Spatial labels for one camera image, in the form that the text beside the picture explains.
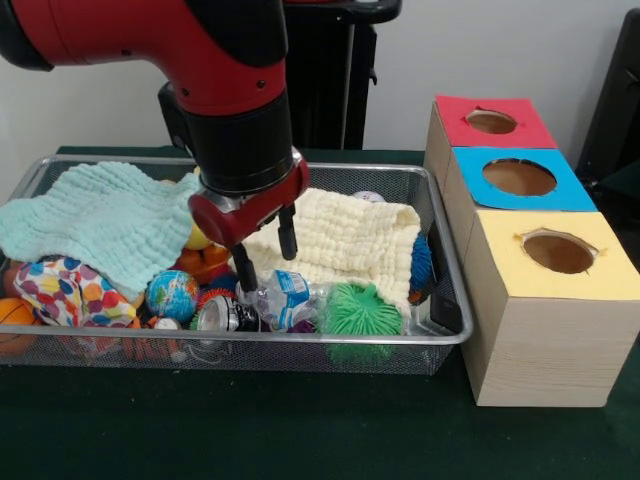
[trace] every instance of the plastic water bottle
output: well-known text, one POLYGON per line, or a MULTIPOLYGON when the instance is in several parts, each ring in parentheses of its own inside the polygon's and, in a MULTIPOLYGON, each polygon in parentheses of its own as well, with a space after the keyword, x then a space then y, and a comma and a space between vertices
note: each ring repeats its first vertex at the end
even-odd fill
POLYGON ((239 302, 252 306, 273 331, 286 331, 316 317, 324 308, 330 285, 308 283, 299 273, 274 270, 256 291, 247 293, 240 284, 236 290, 239 302))

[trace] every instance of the light blue towel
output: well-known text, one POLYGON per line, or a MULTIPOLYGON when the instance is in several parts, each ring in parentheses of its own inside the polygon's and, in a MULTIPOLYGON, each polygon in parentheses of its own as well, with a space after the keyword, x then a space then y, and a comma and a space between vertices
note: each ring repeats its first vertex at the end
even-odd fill
POLYGON ((192 228, 187 201, 199 187, 191 173, 168 185, 128 163, 80 165, 45 195, 0 208, 0 248, 20 261, 75 258, 133 300, 180 256, 192 228))

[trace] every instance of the wire mesh basket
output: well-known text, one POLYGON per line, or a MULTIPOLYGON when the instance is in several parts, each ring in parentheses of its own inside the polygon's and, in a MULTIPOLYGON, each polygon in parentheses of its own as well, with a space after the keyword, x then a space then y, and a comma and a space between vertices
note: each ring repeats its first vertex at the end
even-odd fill
MULTIPOLYGON (((12 195, 46 193, 58 177, 80 163, 125 161, 156 180, 179 180, 190 160, 54 156, 36 163, 12 195)), ((412 205, 434 253, 435 288, 430 302, 412 307, 408 335, 193 332, 151 329, 63 328, 0 325, 0 343, 20 339, 31 346, 1 355, 0 364, 275 370, 432 375, 454 345, 473 330, 467 293, 449 227, 431 174, 422 168, 384 165, 311 164, 311 185, 351 195, 369 190, 388 202, 412 205)), ((2 268, 8 259, 0 257, 2 268)))

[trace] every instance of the shape sorter box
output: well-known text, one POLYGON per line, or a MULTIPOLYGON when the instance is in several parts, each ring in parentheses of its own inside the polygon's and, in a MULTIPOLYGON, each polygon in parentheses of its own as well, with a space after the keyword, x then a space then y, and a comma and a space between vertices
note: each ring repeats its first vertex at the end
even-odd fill
POLYGON ((558 150, 456 147, 452 151, 442 197, 462 264, 478 209, 597 211, 558 150))
POLYGON ((464 271, 478 405, 606 404, 640 330, 640 275, 602 214, 479 210, 464 271))
POLYGON ((454 147, 557 148, 527 99, 437 95, 431 111, 424 167, 444 192, 454 147))

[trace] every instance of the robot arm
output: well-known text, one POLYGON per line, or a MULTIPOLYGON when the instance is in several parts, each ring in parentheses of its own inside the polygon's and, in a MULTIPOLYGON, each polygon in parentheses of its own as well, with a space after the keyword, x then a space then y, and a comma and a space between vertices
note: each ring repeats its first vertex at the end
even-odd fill
POLYGON ((17 66, 144 59, 166 74, 201 167, 192 213, 231 249, 245 290, 255 273, 241 242, 280 216, 295 257, 293 204, 309 184, 292 153, 286 50, 282 0, 0 0, 0 54, 17 66))

